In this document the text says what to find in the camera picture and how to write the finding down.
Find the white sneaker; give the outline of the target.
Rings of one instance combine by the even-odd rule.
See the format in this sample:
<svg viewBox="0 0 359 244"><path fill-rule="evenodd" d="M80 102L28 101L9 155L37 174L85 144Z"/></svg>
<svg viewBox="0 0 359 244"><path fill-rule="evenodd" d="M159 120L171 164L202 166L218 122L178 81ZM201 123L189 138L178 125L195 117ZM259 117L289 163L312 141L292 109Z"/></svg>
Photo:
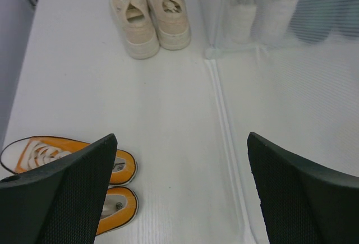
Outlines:
<svg viewBox="0 0 359 244"><path fill-rule="evenodd" d="M229 34L234 42L248 42L256 11L255 0L229 0Z"/></svg>
<svg viewBox="0 0 359 244"><path fill-rule="evenodd" d="M298 0L257 0L260 5L259 30L263 44L278 44L287 32Z"/></svg>

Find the green pointed shoe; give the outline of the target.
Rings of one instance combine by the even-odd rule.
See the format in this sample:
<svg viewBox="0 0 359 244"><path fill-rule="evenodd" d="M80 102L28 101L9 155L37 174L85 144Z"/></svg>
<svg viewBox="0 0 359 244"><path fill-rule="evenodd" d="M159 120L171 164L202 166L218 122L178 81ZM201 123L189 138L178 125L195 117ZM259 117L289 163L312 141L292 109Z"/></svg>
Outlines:
<svg viewBox="0 0 359 244"><path fill-rule="evenodd" d="M327 39L334 25L336 5L337 0L298 0L289 24L297 39L307 44Z"/></svg>
<svg viewBox="0 0 359 244"><path fill-rule="evenodd" d="M350 40L358 39L358 0L334 0L334 17L330 31Z"/></svg>

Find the beige sneaker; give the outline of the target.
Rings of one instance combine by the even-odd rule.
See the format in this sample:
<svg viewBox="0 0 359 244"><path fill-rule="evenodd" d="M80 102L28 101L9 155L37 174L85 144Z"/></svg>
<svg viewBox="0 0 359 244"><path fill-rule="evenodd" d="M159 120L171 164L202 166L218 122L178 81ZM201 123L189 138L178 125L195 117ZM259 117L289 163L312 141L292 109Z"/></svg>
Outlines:
<svg viewBox="0 0 359 244"><path fill-rule="evenodd" d="M155 17L160 45L167 50L180 50L191 41L191 30L185 0L148 0Z"/></svg>
<svg viewBox="0 0 359 244"><path fill-rule="evenodd" d="M146 0L109 0L125 50L134 59L157 54L160 45Z"/></svg>

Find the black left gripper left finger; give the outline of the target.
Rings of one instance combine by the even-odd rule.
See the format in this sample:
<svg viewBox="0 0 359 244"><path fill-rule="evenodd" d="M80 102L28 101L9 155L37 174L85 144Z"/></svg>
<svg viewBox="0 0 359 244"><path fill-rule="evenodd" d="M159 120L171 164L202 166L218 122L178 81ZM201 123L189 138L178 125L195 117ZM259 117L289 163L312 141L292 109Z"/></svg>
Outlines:
<svg viewBox="0 0 359 244"><path fill-rule="evenodd" d="M1 180L1 243L93 243L116 157L109 134Z"/></svg>

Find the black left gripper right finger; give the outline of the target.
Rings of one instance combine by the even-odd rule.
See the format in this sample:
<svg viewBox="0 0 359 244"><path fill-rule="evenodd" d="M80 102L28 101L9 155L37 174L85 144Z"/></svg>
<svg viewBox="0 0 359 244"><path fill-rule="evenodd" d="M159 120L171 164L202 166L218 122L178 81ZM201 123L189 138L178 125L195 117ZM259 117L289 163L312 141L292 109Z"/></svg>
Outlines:
<svg viewBox="0 0 359 244"><path fill-rule="evenodd" d="M254 132L247 147L270 243L358 243L358 177Z"/></svg>

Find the clear cabinet door panel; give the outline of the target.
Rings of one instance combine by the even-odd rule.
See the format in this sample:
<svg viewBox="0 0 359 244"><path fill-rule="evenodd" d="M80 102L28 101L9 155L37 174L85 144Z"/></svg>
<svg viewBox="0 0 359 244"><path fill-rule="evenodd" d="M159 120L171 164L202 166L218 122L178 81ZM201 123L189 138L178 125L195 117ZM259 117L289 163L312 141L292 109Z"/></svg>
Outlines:
<svg viewBox="0 0 359 244"><path fill-rule="evenodd" d="M274 45L259 40L260 5L247 43L231 44L214 61L225 139L252 243L269 243L248 159L254 132L327 168L358 177L358 39L332 30L307 44L288 26Z"/></svg>

